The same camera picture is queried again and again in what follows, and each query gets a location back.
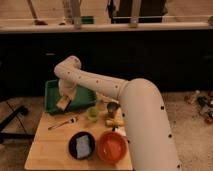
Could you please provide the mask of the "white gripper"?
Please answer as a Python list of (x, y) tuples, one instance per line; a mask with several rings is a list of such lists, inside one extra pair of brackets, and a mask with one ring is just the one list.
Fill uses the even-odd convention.
[(67, 82), (63, 79), (59, 80), (59, 94), (61, 96), (67, 96), (70, 100), (73, 100), (77, 92), (77, 84), (73, 82)]

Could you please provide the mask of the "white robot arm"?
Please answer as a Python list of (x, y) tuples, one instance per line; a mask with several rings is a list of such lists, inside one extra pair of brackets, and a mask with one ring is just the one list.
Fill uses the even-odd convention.
[(119, 102), (135, 171), (182, 171), (174, 136), (159, 89), (143, 78), (124, 80), (81, 70), (70, 56), (57, 64), (55, 75)]

